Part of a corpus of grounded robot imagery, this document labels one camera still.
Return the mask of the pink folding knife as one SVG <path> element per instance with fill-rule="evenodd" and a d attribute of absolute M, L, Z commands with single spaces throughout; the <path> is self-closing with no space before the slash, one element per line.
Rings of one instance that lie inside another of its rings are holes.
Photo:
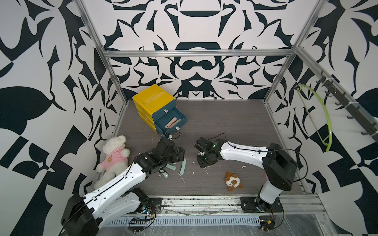
<path fill-rule="evenodd" d="M 182 120 L 182 119 L 178 119 L 178 120 L 176 120 L 171 126 L 173 127 L 173 126 L 177 125 L 181 120 Z"/>
<path fill-rule="evenodd" d="M 166 129 L 171 128 L 171 127 L 172 127 L 171 125 L 172 125 L 176 120 L 177 120 L 176 117 L 172 118 L 172 119 L 168 122 L 168 124 L 165 126 L 165 128 L 166 128 Z"/>

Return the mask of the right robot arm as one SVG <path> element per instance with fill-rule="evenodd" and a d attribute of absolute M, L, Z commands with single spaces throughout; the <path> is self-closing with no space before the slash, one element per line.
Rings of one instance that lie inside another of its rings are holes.
<path fill-rule="evenodd" d="M 196 141 L 195 148 L 199 151 L 197 160 L 201 168 L 220 160 L 232 160 L 252 164 L 265 171 L 267 181 L 247 211 L 267 212 L 283 191 L 292 189 L 297 163 L 278 144 L 251 147 L 231 143 L 226 139 L 211 142 L 201 137 Z"/>

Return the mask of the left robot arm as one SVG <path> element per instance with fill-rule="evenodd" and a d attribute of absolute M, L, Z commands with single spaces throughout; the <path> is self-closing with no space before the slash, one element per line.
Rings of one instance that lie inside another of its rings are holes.
<path fill-rule="evenodd" d="M 66 204 L 61 224 L 68 236 L 95 236 L 99 229 L 123 215 L 140 209 L 148 197 L 133 187 L 167 164 L 185 159 L 185 150 L 162 138 L 157 146 L 140 153 L 116 178 L 84 196 L 74 194 Z"/>

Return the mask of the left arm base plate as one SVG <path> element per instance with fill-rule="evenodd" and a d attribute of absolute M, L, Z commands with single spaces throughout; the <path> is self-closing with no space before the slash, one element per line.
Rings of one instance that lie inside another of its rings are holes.
<path fill-rule="evenodd" d="M 141 201 L 139 207 L 132 214 L 155 214 L 161 210 L 162 198 L 149 198 Z"/>

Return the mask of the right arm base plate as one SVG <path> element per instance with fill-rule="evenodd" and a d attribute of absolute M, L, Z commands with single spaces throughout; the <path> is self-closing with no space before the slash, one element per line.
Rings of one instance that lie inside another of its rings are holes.
<path fill-rule="evenodd" d="M 240 197 L 241 209 L 245 213 L 271 213 L 284 211 L 279 197 L 270 204 L 257 197 Z"/>

